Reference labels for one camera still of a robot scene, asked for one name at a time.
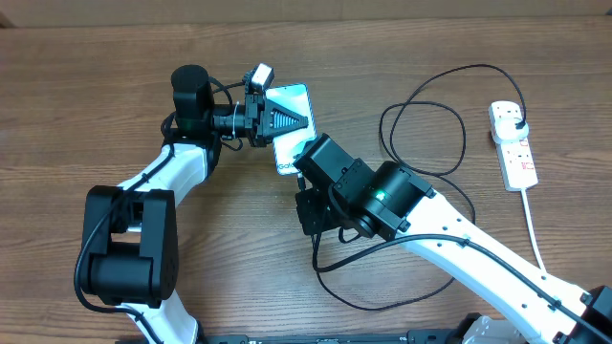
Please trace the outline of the Samsung Galaxy smartphone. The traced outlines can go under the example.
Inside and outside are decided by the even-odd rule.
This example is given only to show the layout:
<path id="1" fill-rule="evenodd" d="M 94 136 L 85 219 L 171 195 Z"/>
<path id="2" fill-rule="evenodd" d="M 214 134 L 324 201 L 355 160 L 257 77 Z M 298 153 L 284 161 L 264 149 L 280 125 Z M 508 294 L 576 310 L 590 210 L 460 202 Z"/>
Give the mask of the Samsung Galaxy smartphone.
<path id="1" fill-rule="evenodd" d="M 281 107 L 308 119 L 306 128 L 273 139 L 277 173 L 281 176 L 297 174 L 298 170 L 294 167 L 295 156 L 302 152 L 308 141 L 317 137 L 308 88 L 303 83 L 274 87 L 266 91 L 266 97 Z"/>

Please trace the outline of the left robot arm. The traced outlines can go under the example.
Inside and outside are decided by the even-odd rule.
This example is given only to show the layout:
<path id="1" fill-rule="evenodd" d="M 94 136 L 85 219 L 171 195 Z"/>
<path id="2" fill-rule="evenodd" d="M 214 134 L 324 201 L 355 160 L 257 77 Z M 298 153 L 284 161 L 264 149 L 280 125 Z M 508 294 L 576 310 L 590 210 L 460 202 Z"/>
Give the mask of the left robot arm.
<path id="1" fill-rule="evenodd" d="M 215 94 L 228 94 L 230 86 L 204 67 L 184 65 L 172 73 L 175 110 L 161 124 L 160 155 L 131 179 L 97 185 L 86 196 L 73 280 L 84 308 L 127 315 L 146 343 L 206 342 L 176 291 L 176 209 L 210 177 L 231 140 L 271 145 L 278 174 L 296 172 L 297 148 L 316 135 L 308 88 L 274 87 L 273 78 L 273 68 L 259 64 L 238 83 L 243 101 L 217 103 Z"/>

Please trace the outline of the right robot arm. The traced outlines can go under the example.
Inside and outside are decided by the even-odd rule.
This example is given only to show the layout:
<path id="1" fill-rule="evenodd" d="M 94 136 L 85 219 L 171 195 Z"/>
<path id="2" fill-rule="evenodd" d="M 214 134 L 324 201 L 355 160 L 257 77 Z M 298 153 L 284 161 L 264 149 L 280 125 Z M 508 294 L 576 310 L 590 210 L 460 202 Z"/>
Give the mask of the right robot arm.
<path id="1" fill-rule="evenodd" d="M 311 186 L 295 196 L 306 235 L 354 229 L 382 242 L 319 273 L 402 246 L 444 270 L 500 312 L 529 343 L 608 343 L 611 289 L 565 282 L 527 262 L 464 217 L 433 186 L 394 161 L 372 170 L 328 135 L 295 154 Z"/>

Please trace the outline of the white charger adapter plug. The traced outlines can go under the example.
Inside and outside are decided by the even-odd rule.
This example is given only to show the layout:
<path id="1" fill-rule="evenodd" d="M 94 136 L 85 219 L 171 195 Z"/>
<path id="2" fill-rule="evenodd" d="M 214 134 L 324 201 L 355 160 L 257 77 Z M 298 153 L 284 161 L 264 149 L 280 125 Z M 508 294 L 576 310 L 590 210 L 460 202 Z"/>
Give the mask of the white charger adapter plug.
<path id="1" fill-rule="evenodd" d="M 518 118 L 495 118 L 492 123 L 492 139 L 497 144 L 526 139 L 529 132 L 529 125 Z"/>

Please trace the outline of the white power strip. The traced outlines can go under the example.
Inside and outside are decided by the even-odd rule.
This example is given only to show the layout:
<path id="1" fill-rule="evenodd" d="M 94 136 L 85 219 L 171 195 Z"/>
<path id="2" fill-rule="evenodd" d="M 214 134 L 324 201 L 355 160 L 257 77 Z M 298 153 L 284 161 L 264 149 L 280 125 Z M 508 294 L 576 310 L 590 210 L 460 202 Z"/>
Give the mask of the white power strip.
<path id="1" fill-rule="evenodd" d="M 518 118 L 523 120 L 521 108 L 518 104 L 499 100 L 489 107 L 489 116 L 492 123 L 495 118 Z M 501 175 L 505 189 L 508 191 L 525 191 L 538 183 L 536 167 L 528 137 L 513 143 L 495 143 Z"/>

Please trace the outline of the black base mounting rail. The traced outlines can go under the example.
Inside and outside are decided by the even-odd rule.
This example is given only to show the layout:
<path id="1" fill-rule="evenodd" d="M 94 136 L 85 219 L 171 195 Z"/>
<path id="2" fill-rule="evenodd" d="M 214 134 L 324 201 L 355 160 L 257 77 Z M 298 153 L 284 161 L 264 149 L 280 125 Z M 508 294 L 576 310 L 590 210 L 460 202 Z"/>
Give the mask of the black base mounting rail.
<path id="1" fill-rule="evenodd" d="M 197 339 L 207 344 L 445 344 L 461 343 L 463 332 L 458 329 L 410 330 L 396 334 L 334 334 L 248 337 L 220 335 Z"/>

